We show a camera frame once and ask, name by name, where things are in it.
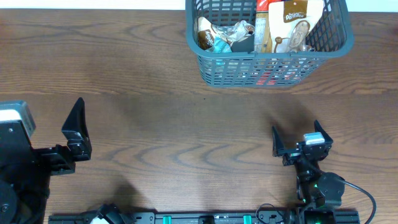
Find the green tape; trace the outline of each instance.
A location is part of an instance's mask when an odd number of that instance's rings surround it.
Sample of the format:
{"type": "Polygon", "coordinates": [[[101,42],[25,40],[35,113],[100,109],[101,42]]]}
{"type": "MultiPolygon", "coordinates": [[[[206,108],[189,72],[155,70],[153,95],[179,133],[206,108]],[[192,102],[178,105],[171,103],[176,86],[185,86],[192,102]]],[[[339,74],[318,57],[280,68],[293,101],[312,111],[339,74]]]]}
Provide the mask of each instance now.
{"type": "Polygon", "coordinates": [[[172,224],[172,217],[163,217],[163,224],[172,224]]]}
{"type": "Polygon", "coordinates": [[[251,215],[243,216],[243,224],[251,224],[251,215]]]}

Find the wooden table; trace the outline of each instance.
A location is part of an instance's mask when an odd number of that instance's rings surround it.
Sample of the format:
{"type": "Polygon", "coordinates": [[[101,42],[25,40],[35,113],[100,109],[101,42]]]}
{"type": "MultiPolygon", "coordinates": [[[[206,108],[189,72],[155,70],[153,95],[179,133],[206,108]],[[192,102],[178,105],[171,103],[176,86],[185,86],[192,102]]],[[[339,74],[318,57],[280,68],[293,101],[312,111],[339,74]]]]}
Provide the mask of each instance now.
{"type": "MultiPolygon", "coordinates": [[[[320,163],[371,192],[373,223],[398,222],[398,14],[351,13],[353,50],[288,89],[216,89],[185,43],[183,11],[0,10],[0,100],[26,100],[35,147],[86,101],[92,160],[53,177],[46,216],[115,202],[165,211],[254,210],[295,198],[271,126],[300,141],[318,119],[335,140],[320,163]]],[[[364,222],[370,200],[342,208],[364,222]]]]}

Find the plastic basket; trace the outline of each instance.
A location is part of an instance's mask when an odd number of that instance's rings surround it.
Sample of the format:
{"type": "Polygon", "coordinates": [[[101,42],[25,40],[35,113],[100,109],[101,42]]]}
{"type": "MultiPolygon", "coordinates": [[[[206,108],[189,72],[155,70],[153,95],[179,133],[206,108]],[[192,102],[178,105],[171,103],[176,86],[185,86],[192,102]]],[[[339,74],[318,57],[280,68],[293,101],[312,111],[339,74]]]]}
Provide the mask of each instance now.
{"type": "Polygon", "coordinates": [[[323,15],[307,36],[316,52],[210,53],[197,45],[197,20],[204,16],[219,26],[245,20],[255,25],[256,0],[186,0],[187,42],[197,54],[200,74],[213,87],[292,86],[309,76],[327,59],[342,57],[354,44],[344,0],[324,0],[323,15]]]}

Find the wire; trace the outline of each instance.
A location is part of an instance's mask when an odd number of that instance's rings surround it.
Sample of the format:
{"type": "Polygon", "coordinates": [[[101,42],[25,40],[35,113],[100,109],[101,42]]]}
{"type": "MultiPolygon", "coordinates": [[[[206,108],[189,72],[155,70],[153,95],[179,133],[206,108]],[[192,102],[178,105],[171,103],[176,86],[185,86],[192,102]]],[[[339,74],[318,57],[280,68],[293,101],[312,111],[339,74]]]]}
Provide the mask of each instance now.
{"type": "MultiPolygon", "coordinates": [[[[308,164],[308,166],[309,166],[312,170],[314,170],[315,172],[317,172],[317,173],[319,173],[319,174],[321,174],[321,175],[325,173],[324,171],[322,171],[322,170],[316,168],[314,165],[312,165],[311,162],[308,161],[308,159],[307,159],[307,157],[305,156],[304,153],[302,153],[302,158],[303,158],[304,161],[308,164]]],[[[352,188],[354,188],[354,189],[356,189],[356,190],[358,190],[358,191],[364,193],[366,196],[369,197],[369,199],[372,201],[372,206],[373,206],[373,207],[372,207],[372,213],[371,213],[371,215],[369,216],[368,220],[366,220],[366,222],[365,222],[365,224],[369,224],[369,223],[372,221],[374,215],[376,214],[376,209],[377,209],[377,204],[376,204],[376,201],[375,201],[374,197],[373,197],[369,192],[367,192],[367,191],[365,191],[364,189],[362,189],[361,187],[358,187],[357,185],[354,185],[354,184],[352,184],[352,183],[350,183],[350,182],[348,182],[348,181],[345,181],[342,177],[336,178],[335,180],[337,180],[338,182],[341,182],[341,183],[343,183],[343,184],[345,184],[345,185],[348,185],[348,186],[350,186],[350,187],[352,187],[352,188]]]]}
{"type": "Polygon", "coordinates": [[[369,224],[372,221],[374,215],[376,214],[376,209],[377,209],[377,205],[376,205],[376,201],[375,201],[374,197],[369,192],[365,191],[361,187],[358,187],[357,185],[354,185],[354,184],[352,184],[348,181],[345,181],[343,179],[336,179],[336,180],[366,194],[366,196],[369,197],[369,199],[372,201],[372,205],[373,205],[372,213],[371,213],[370,217],[368,218],[368,220],[365,222],[365,224],[369,224]]]}
{"type": "Polygon", "coordinates": [[[269,224],[269,223],[266,223],[266,222],[262,221],[262,220],[259,218],[259,210],[260,210],[261,207],[263,207],[263,206],[265,206],[265,205],[270,205],[270,206],[272,206],[272,207],[275,209],[275,211],[280,215],[280,217],[282,217],[282,221],[276,222],[276,224],[285,222],[284,216],[275,208],[275,206],[273,206],[273,205],[270,204],[270,203],[263,203],[262,205],[260,205],[259,208],[257,208],[257,210],[256,210],[256,218],[257,218],[257,220],[259,220],[259,221],[260,221],[261,223],[263,223],[263,224],[269,224]]]}

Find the white background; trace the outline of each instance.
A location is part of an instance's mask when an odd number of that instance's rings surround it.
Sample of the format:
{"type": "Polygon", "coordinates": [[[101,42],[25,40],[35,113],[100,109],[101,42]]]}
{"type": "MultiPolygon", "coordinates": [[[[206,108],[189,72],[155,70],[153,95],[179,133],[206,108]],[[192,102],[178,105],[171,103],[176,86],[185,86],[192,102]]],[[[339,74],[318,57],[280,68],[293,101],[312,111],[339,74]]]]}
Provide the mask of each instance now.
{"type": "MultiPolygon", "coordinates": [[[[398,12],[398,0],[346,0],[351,12],[398,12]]],[[[185,0],[0,0],[0,8],[185,9],[185,0]]]]}

